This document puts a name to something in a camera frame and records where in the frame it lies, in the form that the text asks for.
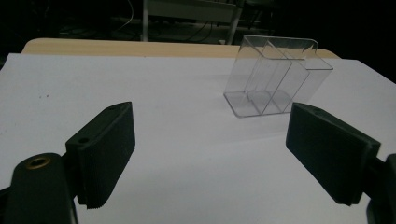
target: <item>screw hole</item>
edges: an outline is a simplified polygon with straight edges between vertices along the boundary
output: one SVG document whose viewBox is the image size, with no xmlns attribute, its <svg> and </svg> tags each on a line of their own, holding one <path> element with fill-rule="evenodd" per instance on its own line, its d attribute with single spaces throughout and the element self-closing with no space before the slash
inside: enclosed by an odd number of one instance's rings
<svg viewBox="0 0 396 224">
<path fill-rule="evenodd" d="M 28 161 L 26 164 L 26 168 L 28 170 L 35 170 L 35 169 L 46 166 L 48 163 L 50 163 L 50 158 L 38 157 L 38 158 Z"/>
</svg>

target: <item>white table surface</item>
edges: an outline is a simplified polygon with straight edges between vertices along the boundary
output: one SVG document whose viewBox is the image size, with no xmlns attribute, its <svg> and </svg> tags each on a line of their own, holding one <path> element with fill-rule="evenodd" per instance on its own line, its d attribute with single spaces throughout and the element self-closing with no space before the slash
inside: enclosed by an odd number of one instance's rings
<svg viewBox="0 0 396 224">
<path fill-rule="evenodd" d="M 334 68 L 308 102 L 396 151 L 396 86 L 364 64 Z M 10 54 L 0 72 L 0 189 L 13 168 L 64 143 L 109 105 L 134 105 L 136 147 L 89 223 L 367 223 L 369 201 L 336 204 L 286 149 L 289 115 L 234 116 L 233 59 Z"/>
</svg>

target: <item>wooden tabletop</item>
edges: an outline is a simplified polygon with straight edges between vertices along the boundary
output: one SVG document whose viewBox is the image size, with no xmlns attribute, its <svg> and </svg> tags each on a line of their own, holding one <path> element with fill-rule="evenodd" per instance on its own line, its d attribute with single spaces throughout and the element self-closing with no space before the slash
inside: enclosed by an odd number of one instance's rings
<svg viewBox="0 0 396 224">
<path fill-rule="evenodd" d="M 38 38 L 29 41 L 22 54 L 234 58 L 238 50 L 233 45 Z M 317 55 L 339 58 L 326 49 L 318 49 Z"/>
</svg>

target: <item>cable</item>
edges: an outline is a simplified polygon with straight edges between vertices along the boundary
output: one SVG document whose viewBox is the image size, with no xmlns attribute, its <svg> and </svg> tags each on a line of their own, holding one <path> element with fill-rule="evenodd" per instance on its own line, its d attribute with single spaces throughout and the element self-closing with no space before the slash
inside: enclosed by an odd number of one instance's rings
<svg viewBox="0 0 396 224">
<path fill-rule="evenodd" d="M 210 22 L 210 30 L 209 30 L 209 33 L 207 33 L 207 35 L 206 35 L 204 38 L 202 38 L 202 39 L 200 39 L 200 40 L 195 40 L 194 42 L 200 43 L 200 42 L 202 42 L 202 41 L 208 39 L 208 38 L 210 37 L 210 35 L 212 34 L 212 30 L 213 30 L 213 21 Z"/>
<path fill-rule="evenodd" d="M 128 3 L 129 3 L 129 6 L 131 7 L 131 19 L 129 19 L 129 20 L 128 20 L 127 22 L 125 22 L 119 29 L 117 29 L 117 30 L 115 30 L 115 31 L 118 31 L 118 30 L 124 28 L 124 26 L 128 25 L 128 24 L 132 21 L 132 19 L 134 18 L 134 6 L 132 6 L 131 0 L 127 0 L 127 1 L 128 1 Z"/>
<path fill-rule="evenodd" d="M 47 8 L 46 11 L 44 12 L 44 18 L 47 18 L 49 11 L 50 11 L 50 0 L 47 0 Z"/>
<path fill-rule="evenodd" d="M 190 36 L 189 38 L 185 39 L 184 41 L 189 41 L 191 40 L 193 37 L 195 37 L 196 35 L 198 35 L 205 27 L 206 25 L 209 23 L 209 21 L 205 22 L 205 24 L 197 31 L 195 32 L 195 34 L 193 34 L 192 36 Z"/>
</svg>

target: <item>clear acrylic container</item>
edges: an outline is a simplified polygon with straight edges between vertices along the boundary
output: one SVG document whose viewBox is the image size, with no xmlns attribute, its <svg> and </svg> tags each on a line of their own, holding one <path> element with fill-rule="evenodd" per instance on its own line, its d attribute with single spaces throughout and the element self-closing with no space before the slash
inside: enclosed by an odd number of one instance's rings
<svg viewBox="0 0 396 224">
<path fill-rule="evenodd" d="M 313 39 L 245 35 L 224 96 L 238 118 L 289 113 L 330 74 Z"/>
</svg>

